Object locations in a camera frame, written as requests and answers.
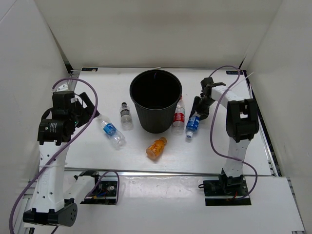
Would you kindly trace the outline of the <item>blue label bottle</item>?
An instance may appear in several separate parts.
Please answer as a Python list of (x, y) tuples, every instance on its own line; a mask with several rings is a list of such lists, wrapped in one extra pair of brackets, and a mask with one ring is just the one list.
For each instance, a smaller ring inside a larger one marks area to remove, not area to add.
[(186, 125), (186, 137), (191, 139), (193, 135), (197, 132), (200, 121), (200, 115), (194, 113), (188, 120)]
[(126, 144), (125, 136), (114, 126), (108, 117), (99, 114), (97, 121), (115, 149), (120, 149)]

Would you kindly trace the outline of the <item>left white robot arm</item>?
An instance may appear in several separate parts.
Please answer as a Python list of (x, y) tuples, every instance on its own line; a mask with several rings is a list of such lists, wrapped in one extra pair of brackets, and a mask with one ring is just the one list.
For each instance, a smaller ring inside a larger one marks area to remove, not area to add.
[(24, 212), (23, 222), (47, 226), (73, 226), (78, 204), (89, 192), (97, 195), (101, 181), (95, 178), (77, 178), (74, 185), (63, 191), (64, 167), (68, 152), (66, 144), (76, 128), (97, 117), (94, 104), (86, 93), (77, 99), (67, 84), (53, 88), (52, 108), (42, 116), (38, 130), (39, 170), (31, 208)]

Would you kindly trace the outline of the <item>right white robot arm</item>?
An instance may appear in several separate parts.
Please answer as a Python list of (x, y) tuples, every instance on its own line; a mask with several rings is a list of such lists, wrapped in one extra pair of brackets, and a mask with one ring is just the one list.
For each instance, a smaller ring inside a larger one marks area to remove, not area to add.
[(242, 167), (246, 151), (259, 131), (257, 104), (252, 98), (244, 99), (229, 91), (225, 83), (215, 83), (212, 77), (204, 78), (200, 84), (201, 94), (194, 98), (190, 118), (196, 123), (206, 119), (214, 102), (227, 111), (225, 128), (230, 141), (226, 163), (219, 175), (219, 190), (230, 195), (243, 183)]

